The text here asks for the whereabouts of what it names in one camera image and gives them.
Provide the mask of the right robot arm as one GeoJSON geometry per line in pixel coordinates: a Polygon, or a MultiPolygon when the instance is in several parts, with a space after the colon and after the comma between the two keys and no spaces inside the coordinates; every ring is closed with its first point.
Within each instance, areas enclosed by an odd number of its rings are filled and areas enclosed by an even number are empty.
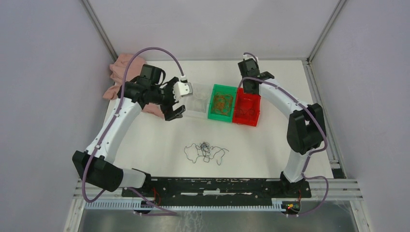
{"type": "Polygon", "coordinates": [[[284,89],[269,72],[261,72],[258,63],[244,59],[238,63],[242,77],[239,86],[248,94],[257,94],[282,112],[288,119],[286,140],[291,148],[287,165],[280,174],[279,191],[292,197],[307,177],[311,156],[327,148],[323,108],[306,104],[284,89]]]}

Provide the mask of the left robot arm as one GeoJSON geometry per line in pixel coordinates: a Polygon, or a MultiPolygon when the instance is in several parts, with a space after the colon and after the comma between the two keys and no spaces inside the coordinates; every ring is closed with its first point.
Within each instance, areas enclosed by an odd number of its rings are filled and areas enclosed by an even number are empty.
{"type": "Polygon", "coordinates": [[[173,106],[181,98],[193,94],[191,83],[173,77],[162,86],[160,78],[164,73],[161,68],[145,64],[139,76],[125,82],[120,88],[114,109],[96,138],[84,152],[76,151],[73,154],[72,161],[83,183],[109,192],[133,187],[142,197],[151,193],[152,183],[146,180],[149,174],[119,168],[114,161],[130,125],[146,105],[158,105],[166,121],[181,118],[185,112],[184,105],[177,109],[173,106]]]}

